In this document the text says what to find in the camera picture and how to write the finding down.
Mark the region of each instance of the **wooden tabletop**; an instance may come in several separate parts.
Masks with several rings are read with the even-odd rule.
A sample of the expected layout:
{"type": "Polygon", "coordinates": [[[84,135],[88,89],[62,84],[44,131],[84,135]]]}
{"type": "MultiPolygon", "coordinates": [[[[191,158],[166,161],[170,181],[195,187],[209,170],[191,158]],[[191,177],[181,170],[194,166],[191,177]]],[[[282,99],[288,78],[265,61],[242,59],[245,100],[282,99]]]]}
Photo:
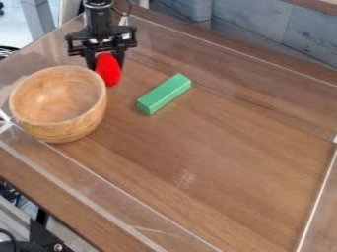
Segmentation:
{"type": "MultiPolygon", "coordinates": [[[[210,251],[293,251],[335,152],[336,72],[149,11],[134,14],[139,46],[127,52],[122,83],[109,89],[105,121],[80,141],[52,146],[86,170],[48,154],[34,169],[0,148],[3,179],[102,251],[155,249],[109,218],[114,201],[99,181],[212,244],[210,251]],[[178,72],[194,87],[143,115],[137,98],[178,72]]],[[[48,66],[84,66],[83,58],[67,57],[63,41],[82,27],[74,20],[2,61],[3,90],[48,66]]],[[[27,159],[43,153],[18,141],[27,159]]],[[[167,235],[151,237],[167,251],[183,251],[167,235]]]]}

